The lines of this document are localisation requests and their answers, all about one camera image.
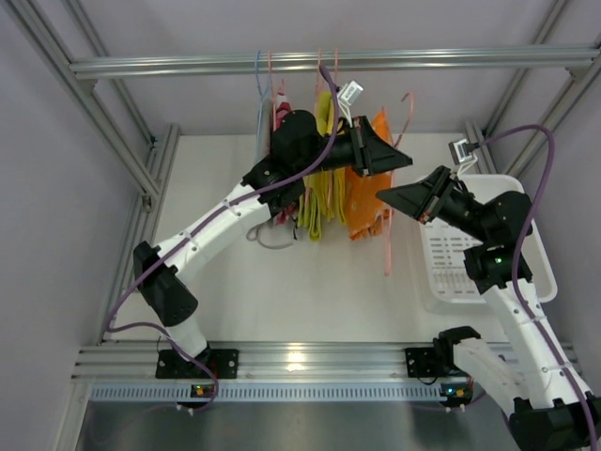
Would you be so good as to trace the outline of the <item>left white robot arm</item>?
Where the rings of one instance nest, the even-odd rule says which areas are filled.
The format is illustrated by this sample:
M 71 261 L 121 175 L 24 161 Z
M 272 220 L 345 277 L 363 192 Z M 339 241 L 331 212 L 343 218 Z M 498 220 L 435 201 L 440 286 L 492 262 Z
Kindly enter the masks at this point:
M 265 157 L 219 205 L 172 238 L 133 251 L 137 288 L 184 361 L 206 364 L 210 346 L 195 318 L 189 282 L 229 244 L 300 199 L 304 177 L 350 168 L 360 177 L 411 166 L 413 160 L 379 137 L 367 117 L 343 119 L 322 134 L 314 115 L 294 110 L 270 135 Z

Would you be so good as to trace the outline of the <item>orange trousers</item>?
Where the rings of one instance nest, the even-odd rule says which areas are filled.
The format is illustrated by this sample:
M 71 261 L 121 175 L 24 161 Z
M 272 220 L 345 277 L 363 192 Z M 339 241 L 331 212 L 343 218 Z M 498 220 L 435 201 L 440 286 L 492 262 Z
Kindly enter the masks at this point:
M 381 235 L 390 219 L 390 209 L 376 198 L 376 193 L 392 187 L 392 173 L 362 178 L 348 168 L 345 177 L 348 237 L 357 241 Z

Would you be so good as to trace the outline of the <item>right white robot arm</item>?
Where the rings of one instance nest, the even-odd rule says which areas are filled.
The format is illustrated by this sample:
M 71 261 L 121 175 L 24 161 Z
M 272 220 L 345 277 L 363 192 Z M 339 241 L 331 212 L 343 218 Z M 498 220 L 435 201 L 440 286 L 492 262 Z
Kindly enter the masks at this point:
M 520 369 L 514 371 L 469 326 L 435 339 L 442 364 L 482 386 L 505 415 L 520 449 L 598 449 L 600 398 L 569 363 L 522 255 L 532 232 L 530 198 L 506 191 L 481 203 L 445 166 L 377 197 L 423 225 L 439 219 L 479 242 L 463 252 L 466 272 L 495 313 Z

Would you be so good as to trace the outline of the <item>pink hanger of orange trousers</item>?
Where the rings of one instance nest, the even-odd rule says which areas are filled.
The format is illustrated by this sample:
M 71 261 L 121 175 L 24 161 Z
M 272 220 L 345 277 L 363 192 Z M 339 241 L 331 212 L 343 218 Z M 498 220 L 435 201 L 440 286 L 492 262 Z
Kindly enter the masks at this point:
M 408 91 L 403 96 L 401 102 L 408 101 L 408 117 L 401 129 L 401 132 L 394 141 L 394 147 L 400 149 L 401 141 L 408 131 L 408 127 L 414 116 L 415 97 L 412 91 Z M 392 228 L 393 228 L 393 210 L 388 209 L 389 216 L 384 223 L 384 275 L 389 277 L 393 269 L 393 245 L 392 245 Z

